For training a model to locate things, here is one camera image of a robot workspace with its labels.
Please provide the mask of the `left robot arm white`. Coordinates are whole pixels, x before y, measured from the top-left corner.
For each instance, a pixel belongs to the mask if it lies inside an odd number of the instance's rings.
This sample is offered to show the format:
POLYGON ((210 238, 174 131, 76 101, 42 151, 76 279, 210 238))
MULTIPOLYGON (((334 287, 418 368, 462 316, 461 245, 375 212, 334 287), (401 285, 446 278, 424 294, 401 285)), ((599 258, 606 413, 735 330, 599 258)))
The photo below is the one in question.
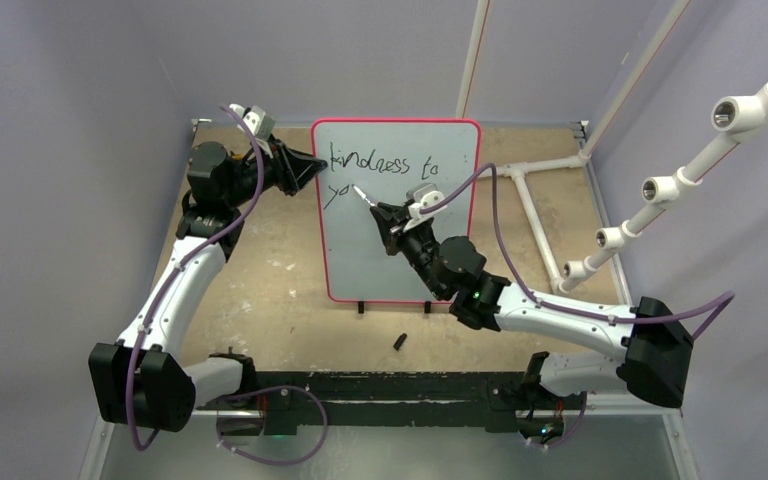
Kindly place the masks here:
POLYGON ((178 432, 194 409, 218 398, 244 409, 257 399, 253 360, 228 351, 183 367, 177 358, 208 287, 226 266, 242 232, 241 206, 276 187, 293 196, 327 163, 270 137, 260 155, 237 155, 208 141, 188 154, 189 189, 163 275, 132 323, 88 358, 101 418, 109 423, 178 432))

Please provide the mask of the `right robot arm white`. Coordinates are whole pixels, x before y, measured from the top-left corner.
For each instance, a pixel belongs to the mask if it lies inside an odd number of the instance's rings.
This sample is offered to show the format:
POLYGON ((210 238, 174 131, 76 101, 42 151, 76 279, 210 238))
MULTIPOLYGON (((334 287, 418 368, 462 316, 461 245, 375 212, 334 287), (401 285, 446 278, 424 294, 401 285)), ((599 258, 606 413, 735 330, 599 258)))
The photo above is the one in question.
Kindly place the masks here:
POLYGON ((694 340, 662 301, 635 306, 528 295, 504 276, 486 271, 486 259, 466 236, 439 242, 432 223, 409 227, 404 205, 369 209, 385 252, 403 256, 431 295, 473 330, 536 333, 583 346, 587 353, 532 356, 521 381, 524 399, 544 407, 582 390, 626 390, 650 404, 678 408, 684 400, 694 340))

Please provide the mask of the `white whiteboard marker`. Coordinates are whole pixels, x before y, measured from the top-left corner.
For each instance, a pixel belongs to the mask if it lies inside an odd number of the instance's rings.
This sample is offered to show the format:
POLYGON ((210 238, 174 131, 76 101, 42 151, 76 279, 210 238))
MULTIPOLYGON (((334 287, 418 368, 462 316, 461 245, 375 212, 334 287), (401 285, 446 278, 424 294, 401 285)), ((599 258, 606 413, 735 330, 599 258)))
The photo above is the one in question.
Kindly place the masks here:
POLYGON ((373 208, 377 206, 377 203, 369 197, 358 185, 353 184, 352 189, 357 194, 357 196, 369 207, 373 208))

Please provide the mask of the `black marker cap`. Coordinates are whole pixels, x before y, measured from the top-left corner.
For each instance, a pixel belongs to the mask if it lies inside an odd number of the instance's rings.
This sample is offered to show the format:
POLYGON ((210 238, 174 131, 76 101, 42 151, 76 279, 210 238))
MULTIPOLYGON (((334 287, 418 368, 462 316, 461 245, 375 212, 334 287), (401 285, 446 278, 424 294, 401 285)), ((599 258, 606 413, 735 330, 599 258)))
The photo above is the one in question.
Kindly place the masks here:
POLYGON ((401 347, 403 346, 405 340, 407 339, 408 335, 406 333, 402 333, 394 342, 393 349, 395 351, 399 351, 401 347))

